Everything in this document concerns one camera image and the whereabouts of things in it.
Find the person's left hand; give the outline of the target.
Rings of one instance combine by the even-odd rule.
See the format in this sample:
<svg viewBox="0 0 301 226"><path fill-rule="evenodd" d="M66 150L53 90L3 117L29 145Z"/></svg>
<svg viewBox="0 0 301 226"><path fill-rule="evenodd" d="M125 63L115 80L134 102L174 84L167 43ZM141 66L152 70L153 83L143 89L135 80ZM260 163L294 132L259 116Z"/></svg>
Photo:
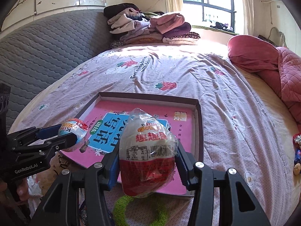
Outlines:
<svg viewBox="0 0 301 226"><path fill-rule="evenodd" d="M5 191L6 189L7 189L7 184L3 180L1 180L1 192ZM19 201L18 201L19 204L29 199L30 194L29 194L29 186L27 183L27 178L24 178L22 180L22 182L17 187L16 192L19 196Z"/></svg>

